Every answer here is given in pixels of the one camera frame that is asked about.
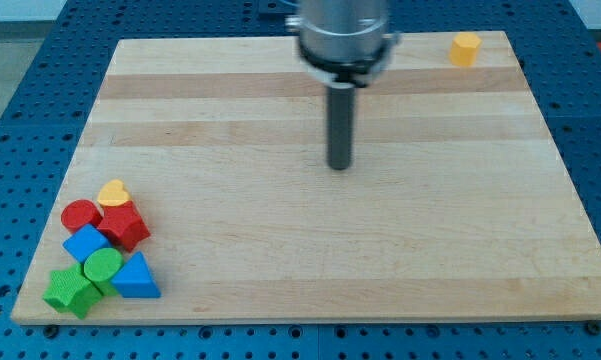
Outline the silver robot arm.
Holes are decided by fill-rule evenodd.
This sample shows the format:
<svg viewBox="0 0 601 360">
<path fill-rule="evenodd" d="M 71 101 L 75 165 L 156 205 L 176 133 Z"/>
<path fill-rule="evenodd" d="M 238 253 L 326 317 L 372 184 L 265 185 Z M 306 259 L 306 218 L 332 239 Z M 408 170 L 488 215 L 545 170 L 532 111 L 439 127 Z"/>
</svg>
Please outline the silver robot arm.
<svg viewBox="0 0 601 360">
<path fill-rule="evenodd" d="M 387 0 L 301 0 L 285 25 L 310 76 L 336 89 L 371 85 L 400 42 Z"/>
</svg>

